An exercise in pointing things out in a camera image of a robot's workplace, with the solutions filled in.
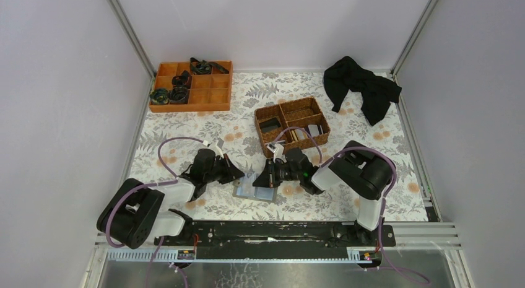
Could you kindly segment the grey leather card holder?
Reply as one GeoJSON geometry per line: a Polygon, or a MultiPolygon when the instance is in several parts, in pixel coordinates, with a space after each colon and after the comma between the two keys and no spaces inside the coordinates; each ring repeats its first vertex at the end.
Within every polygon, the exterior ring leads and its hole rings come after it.
{"type": "Polygon", "coordinates": [[[277,198],[277,190],[275,188],[253,186],[253,182],[257,177],[257,173],[249,173],[248,175],[233,181],[233,196],[254,201],[274,203],[277,198]]]}

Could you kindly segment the black credit card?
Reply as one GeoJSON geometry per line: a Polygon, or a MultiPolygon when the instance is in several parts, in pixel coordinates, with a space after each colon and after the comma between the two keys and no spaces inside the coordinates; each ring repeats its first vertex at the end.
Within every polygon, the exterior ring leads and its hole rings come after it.
{"type": "Polygon", "coordinates": [[[270,118],[268,120],[265,120],[259,123],[259,128],[262,133],[269,133],[281,127],[282,127],[282,124],[279,121],[278,117],[273,117],[273,118],[270,118]]]}

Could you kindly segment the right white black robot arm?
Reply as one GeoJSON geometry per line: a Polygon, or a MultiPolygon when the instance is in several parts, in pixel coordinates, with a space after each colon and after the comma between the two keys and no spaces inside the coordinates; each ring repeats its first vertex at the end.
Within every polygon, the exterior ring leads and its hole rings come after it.
{"type": "Polygon", "coordinates": [[[265,161],[252,183],[256,188],[278,188],[284,181],[298,181],[309,194],[319,195],[345,184],[360,198],[356,223],[376,230],[383,223],[384,200],[397,180],[396,166],[382,153],[357,141],[346,146],[326,163],[317,166],[299,148],[265,161]]]}

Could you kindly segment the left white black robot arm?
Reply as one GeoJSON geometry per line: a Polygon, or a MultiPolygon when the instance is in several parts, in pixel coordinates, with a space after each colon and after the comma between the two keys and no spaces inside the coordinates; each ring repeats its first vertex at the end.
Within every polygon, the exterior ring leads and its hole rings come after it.
{"type": "Polygon", "coordinates": [[[188,218],[172,210],[172,204],[197,200],[209,183],[224,185],[244,176],[227,154],[199,149],[175,181],[145,185],[135,178],[125,180],[99,215],[96,228],[115,248],[136,249],[150,237],[161,237],[162,230],[177,236],[188,218]]]}

